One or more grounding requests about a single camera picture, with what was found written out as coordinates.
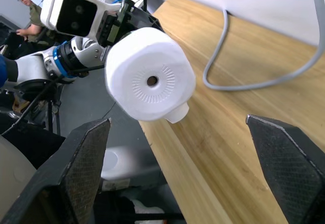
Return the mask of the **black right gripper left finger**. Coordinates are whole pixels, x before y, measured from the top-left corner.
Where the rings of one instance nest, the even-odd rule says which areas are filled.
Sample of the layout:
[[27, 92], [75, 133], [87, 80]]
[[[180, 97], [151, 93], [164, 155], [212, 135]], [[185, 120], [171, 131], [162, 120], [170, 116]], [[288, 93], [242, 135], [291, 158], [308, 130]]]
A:
[[101, 180], [109, 119], [71, 131], [34, 173], [1, 223], [87, 223]]

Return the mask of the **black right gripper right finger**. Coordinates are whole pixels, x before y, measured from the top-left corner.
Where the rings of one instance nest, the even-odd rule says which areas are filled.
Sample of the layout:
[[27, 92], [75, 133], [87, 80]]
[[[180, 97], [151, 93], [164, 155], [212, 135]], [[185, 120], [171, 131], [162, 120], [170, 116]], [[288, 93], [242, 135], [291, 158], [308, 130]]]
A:
[[324, 152], [298, 127], [247, 115], [264, 178], [288, 223], [324, 223]]

